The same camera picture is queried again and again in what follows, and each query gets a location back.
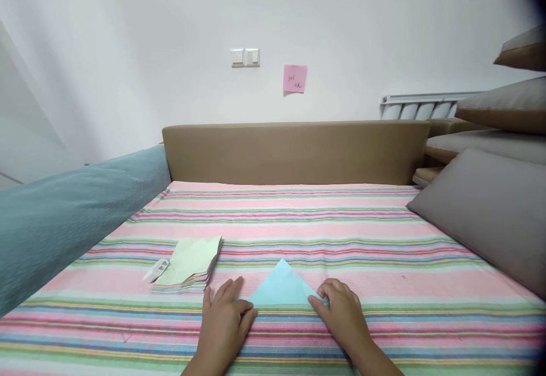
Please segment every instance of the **striped bedsheet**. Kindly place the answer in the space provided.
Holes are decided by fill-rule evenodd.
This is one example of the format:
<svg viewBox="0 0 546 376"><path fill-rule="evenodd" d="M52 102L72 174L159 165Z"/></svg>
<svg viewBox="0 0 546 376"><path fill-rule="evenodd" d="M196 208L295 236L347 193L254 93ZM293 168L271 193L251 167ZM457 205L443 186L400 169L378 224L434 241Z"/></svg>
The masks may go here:
<svg viewBox="0 0 546 376"><path fill-rule="evenodd" d="M406 375L526 374L545 335L544 303L409 212L416 194L173 182L0 320L0 374L180 374L196 350L202 293L153 294L142 276L178 240L215 235L224 246L213 291L242 275L249 297L284 258L314 289L346 282ZM357 374L311 306L257 309L231 374Z"/></svg>

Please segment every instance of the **white clip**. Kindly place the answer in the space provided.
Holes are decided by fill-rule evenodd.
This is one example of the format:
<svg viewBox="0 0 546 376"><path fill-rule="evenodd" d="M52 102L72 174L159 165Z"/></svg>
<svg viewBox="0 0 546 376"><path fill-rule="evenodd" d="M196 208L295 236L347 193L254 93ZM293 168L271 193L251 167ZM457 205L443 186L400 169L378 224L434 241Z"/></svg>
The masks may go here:
<svg viewBox="0 0 546 376"><path fill-rule="evenodd" d="M169 260L162 258L159 261L157 261L154 266L152 266L148 272L146 272L146 275L142 280L146 283L152 283L157 278L161 276L163 272L165 272L165 269L167 269L167 266L169 265Z"/></svg>

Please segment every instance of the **right hand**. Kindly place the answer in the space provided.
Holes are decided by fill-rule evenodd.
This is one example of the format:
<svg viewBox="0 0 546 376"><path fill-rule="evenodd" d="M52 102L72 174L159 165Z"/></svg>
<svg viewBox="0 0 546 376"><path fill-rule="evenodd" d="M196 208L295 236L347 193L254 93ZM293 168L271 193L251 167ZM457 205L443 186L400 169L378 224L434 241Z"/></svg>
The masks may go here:
<svg viewBox="0 0 546 376"><path fill-rule="evenodd" d="M349 356L373 344L360 300L345 283L329 278L318 288L317 293L321 298L328 297L330 309L312 295L308 297L309 303Z"/></svg>

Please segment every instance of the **hand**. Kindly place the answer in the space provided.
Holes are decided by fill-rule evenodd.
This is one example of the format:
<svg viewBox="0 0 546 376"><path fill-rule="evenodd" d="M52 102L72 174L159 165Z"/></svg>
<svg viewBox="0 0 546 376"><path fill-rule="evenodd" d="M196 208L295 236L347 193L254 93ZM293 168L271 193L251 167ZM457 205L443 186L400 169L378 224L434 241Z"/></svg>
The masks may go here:
<svg viewBox="0 0 546 376"><path fill-rule="evenodd" d="M197 352L183 375L223 375L239 353L258 314L250 302L233 300L242 283L241 276L235 281L229 279L216 292L213 302L210 287L205 288Z"/></svg>
<svg viewBox="0 0 546 376"><path fill-rule="evenodd" d="M373 342L357 295L338 279L327 279L318 295L330 300L328 309L321 300L307 298L339 345L345 349L358 371L366 376L403 376L402 372Z"/></svg>
<svg viewBox="0 0 546 376"><path fill-rule="evenodd" d="M312 295L309 295L309 303L349 356L355 348L372 342L360 300L346 284L329 278L318 288L317 293L321 298L328 297L330 310Z"/></svg>

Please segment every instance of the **radiator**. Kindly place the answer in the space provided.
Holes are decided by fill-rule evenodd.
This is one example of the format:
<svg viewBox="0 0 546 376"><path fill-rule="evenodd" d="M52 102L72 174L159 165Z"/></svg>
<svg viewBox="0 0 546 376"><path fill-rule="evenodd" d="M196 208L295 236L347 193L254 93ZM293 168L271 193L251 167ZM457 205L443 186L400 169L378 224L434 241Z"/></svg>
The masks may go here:
<svg viewBox="0 0 546 376"><path fill-rule="evenodd" d="M381 98L381 120L455 117L457 102L478 93L387 94Z"/></svg>

